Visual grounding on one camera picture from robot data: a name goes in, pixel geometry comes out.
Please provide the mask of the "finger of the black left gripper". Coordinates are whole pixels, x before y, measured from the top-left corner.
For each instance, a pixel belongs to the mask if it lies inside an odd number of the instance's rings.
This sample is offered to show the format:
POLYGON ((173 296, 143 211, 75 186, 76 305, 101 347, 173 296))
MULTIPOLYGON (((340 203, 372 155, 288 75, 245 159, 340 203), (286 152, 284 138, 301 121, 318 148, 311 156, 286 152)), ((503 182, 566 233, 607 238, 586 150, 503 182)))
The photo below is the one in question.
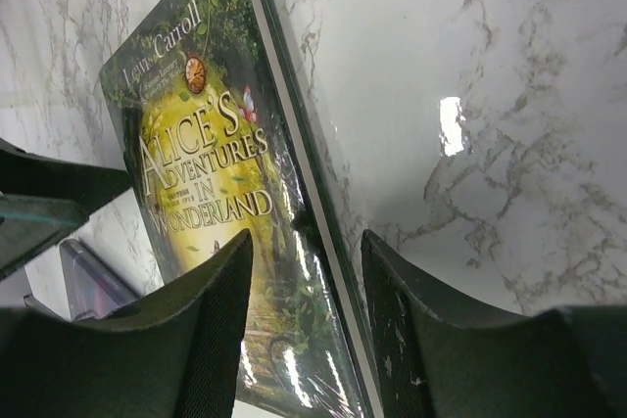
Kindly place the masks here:
POLYGON ((126 171, 71 163, 1 142, 1 278, 81 227, 130 188, 126 171))

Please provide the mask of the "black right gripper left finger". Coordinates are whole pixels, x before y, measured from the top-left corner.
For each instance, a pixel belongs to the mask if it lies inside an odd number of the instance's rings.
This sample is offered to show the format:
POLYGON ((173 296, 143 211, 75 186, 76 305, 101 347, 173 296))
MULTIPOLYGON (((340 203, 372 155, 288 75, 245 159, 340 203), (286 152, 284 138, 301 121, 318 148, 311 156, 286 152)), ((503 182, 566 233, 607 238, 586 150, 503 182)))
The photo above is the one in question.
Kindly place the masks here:
POLYGON ((202 264, 102 319, 1 312, 5 417, 228 417, 253 264, 243 230, 202 264))

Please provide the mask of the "purple nebula cover book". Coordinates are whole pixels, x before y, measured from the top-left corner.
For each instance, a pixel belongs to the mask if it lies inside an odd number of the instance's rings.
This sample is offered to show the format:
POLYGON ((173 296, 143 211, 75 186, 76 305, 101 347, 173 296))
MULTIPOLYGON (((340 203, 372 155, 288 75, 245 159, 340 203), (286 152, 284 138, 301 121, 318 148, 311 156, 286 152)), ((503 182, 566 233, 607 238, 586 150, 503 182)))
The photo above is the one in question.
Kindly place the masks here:
POLYGON ((72 321, 103 318, 139 299, 137 294, 77 239, 59 245, 72 321))

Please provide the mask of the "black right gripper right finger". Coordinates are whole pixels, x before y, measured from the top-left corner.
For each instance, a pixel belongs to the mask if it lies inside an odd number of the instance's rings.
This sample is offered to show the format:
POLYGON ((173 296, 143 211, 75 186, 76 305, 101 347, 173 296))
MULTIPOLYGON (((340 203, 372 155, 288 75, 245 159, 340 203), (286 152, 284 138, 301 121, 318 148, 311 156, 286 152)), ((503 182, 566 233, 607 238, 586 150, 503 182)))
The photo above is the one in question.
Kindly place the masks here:
POLYGON ((388 417, 622 417, 626 309, 515 314, 414 266, 372 231, 362 270, 388 417))

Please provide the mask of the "green forest Alice book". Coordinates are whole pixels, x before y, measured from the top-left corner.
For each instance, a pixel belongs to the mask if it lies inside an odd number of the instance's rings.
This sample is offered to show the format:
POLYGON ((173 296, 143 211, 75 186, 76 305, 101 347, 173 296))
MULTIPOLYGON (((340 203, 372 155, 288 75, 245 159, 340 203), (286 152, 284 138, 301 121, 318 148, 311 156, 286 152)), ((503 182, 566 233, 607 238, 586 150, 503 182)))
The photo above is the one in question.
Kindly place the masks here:
POLYGON ((285 417, 369 417, 264 23, 254 0, 160 0, 101 88, 165 282, 251 235, 238 398, 285 417))

